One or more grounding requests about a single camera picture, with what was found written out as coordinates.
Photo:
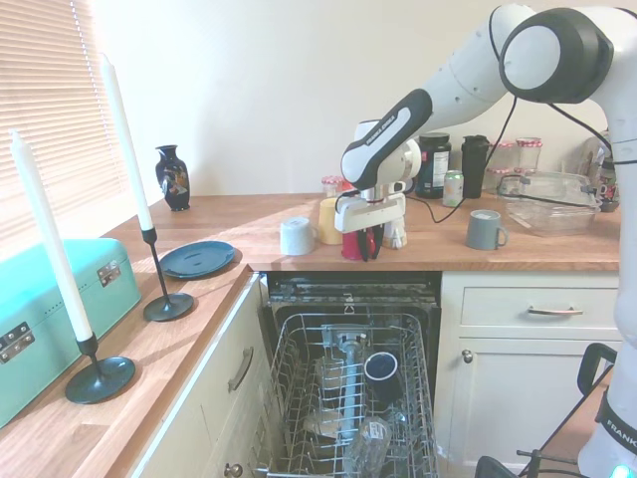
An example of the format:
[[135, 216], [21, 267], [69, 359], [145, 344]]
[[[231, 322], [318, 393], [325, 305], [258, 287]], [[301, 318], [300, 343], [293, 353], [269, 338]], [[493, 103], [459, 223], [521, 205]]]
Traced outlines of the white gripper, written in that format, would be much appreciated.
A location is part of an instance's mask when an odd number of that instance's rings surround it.
[[358, 196], [340, 197], [334, 206], [334, 227], [341, 233], [361, 230], [360, 256], [367, 262], [369, 258], [378, 257], [384, 237], [383, 224], [401, 218], [405, 208], [403, 193], [392, 194], [380, 202], [367, 202]]

